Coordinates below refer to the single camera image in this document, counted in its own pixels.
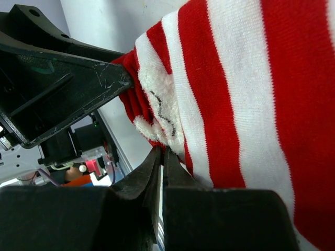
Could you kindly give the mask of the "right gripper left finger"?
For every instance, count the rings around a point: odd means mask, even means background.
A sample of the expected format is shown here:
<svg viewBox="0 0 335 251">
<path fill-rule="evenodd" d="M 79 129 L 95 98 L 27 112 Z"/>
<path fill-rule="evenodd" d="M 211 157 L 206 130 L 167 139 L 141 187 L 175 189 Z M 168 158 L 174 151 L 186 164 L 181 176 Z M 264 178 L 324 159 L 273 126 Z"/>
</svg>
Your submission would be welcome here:
<svg viewBox="0 0 335 251">
<path fill-rule="evenodd" d="M 152 250 L 161 150 L 109 186 L 1 189 L 1 250 Z"/>
</svg>

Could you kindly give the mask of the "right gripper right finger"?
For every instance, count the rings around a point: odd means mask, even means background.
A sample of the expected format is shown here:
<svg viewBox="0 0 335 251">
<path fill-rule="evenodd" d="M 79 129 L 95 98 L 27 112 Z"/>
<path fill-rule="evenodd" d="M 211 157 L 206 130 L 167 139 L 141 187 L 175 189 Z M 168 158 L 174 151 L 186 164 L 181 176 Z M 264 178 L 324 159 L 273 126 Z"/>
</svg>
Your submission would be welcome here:
<svg viewBox="0 0 335 251">
<path fill-rule="evenodd" d="M 166 250 L 299 250 L 278 194 L 205 188 L 171 149 L 164 154 L 163 221 Z"/>
</svg>

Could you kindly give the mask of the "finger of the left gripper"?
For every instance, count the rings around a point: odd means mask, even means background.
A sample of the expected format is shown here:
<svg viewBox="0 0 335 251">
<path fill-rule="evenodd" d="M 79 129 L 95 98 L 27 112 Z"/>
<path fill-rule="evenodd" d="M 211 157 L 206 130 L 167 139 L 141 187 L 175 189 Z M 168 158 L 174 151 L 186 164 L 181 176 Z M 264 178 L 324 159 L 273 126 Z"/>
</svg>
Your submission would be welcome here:
<svg viewBox="0 0 335 251">
<path fill-rule="evenodd" d="M 123 55 L 70 38 L 34 6 L 15 4 L 9 12 L 1 12 L 1 32 L 35 47 L 108 63 Z"/>
<path fill-rule="evenodd" d="M 1 45 L 1 126 L 27 149 L 133 86 L 121 65 Z"/>
</svg>

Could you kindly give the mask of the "red white striped sock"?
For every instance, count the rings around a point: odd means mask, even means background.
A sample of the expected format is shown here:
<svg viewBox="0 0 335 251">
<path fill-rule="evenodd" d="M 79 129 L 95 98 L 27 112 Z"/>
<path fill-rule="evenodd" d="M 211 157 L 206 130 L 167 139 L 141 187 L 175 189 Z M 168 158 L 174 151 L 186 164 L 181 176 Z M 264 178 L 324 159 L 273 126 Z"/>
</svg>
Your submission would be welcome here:
<svg viewBox="0 0 335 251">
<path fill-rule="evenodd" d="M 334 1 L 188 1 L 115 63 L 152 145 L 207 187 L 275 191 L 301 250 L 334 250 Z"/>
</svg>

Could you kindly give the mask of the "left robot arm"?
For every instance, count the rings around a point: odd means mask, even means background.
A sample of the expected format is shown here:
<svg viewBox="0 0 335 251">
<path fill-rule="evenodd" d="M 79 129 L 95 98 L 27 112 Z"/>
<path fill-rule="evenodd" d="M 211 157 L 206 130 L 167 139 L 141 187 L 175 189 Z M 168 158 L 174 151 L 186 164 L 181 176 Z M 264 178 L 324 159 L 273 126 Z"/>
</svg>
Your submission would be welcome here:
<svg viewBox="0 0 335 251">
<path fill-rule="evenodd" d="M 71 39 L 36 7 L 1 13 L 1 181 L 46 181 L 49 167 L 80 162 L 103 176 L 112 141 L 98 110 L 133 87 L 120 56 Z"/>
</svg>

